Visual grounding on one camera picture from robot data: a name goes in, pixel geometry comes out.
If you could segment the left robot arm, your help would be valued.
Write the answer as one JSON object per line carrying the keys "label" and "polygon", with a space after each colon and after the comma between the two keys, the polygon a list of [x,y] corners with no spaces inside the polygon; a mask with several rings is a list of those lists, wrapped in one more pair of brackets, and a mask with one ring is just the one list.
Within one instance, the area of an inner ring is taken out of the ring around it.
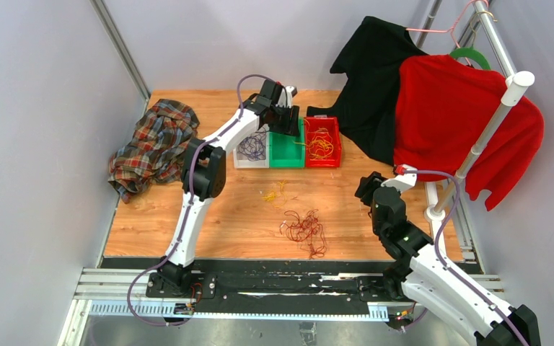
{"label": "left robot arm", "polygon": [[175,298],[191,291],[192,263],[208,209],[227,182],[227,157],[247,137],[263,127],[287,136],[299,135],[295,86],[265,79],[218,130],[190,140],[184,155],[181,182],[183,204],[172,241],[157,267],[157,277]]}

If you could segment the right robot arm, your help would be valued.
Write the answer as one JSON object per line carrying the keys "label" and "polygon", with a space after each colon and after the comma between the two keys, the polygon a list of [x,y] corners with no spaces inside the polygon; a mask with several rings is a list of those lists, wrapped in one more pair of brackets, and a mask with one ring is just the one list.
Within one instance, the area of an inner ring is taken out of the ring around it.
{"label": "right robot arm", "polygon": [[394,262],[383,272],[392,300],[409,298],[453,328],[469,345],[540,345],[536,314],[500,299],[451,261],[407,219],[402,191],[417,170],[397,168],[391,179],[378,172],[360,180],[355,196],[369,206],[372,230]]}

